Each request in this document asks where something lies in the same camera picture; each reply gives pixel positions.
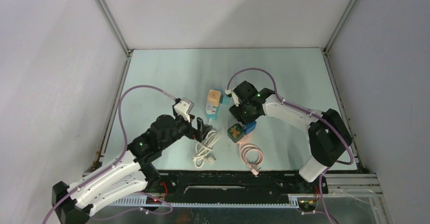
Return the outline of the blue cube socket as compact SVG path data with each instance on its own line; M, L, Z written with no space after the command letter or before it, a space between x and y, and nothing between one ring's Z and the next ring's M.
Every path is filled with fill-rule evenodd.
M255 130L256 126L257 126L257 122L256 121L253 121L253 122L247 124L244 127L244 134L245 135L249 135L251 132L253 132Z

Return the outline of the dark green cube socket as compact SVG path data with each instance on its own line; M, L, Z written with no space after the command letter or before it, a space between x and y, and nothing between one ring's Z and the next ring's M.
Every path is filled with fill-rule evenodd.
M245 130L239 123L236 123L227 129L227 135L233 143L237 143L245 136Z

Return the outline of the teal power strip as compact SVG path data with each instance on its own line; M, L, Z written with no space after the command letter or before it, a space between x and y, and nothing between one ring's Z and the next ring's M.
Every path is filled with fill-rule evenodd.
M206 106L205 106L206 117L211 120L216 120L218 117L220 105L218 107L214 107L211 103L208 103L206 99Z

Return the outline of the beige cube adapter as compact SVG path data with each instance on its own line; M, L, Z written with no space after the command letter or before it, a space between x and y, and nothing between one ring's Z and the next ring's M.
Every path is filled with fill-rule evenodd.
M214 107L218 107L220 105L221 97L221 91L210 89L207 95L207 102L211 103Z

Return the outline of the teal plug adapter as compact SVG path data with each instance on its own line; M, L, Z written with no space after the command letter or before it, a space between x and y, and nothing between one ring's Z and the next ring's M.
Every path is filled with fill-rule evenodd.
M228 105L230 103L230 97L224 95L222 98L222 104Z

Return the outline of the pink round power strip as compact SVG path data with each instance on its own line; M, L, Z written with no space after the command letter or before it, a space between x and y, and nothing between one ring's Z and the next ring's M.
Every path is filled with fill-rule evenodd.
M252 137L253 137L253 133L251 132L250 134L243 136L236 144L237 145L248 144L250 143Z

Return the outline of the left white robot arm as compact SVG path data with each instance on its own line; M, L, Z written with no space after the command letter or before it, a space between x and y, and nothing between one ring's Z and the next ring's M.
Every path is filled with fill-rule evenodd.
M127 145L125 153L107 165L78 182L60 181L53 186L52 205L60 223L87 223L118 199L135 192L156 191L161 176L152 162L181 138L202 142L211 130L212 126L201 118L193 128L182 116L159 116L145 133Z

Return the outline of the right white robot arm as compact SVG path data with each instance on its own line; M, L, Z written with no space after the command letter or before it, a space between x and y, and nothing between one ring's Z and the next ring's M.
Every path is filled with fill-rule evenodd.
M250 125L261 116L268 116L306 133L311 155L295 178L295 186L300 192L307 193L313 189L317 177L332 167L352 144L345 123L334 109L301 108L280 99L274 90L263 88L258 91L247 81L232 90L227 89L225 93L234 101L229 112L243 126Z

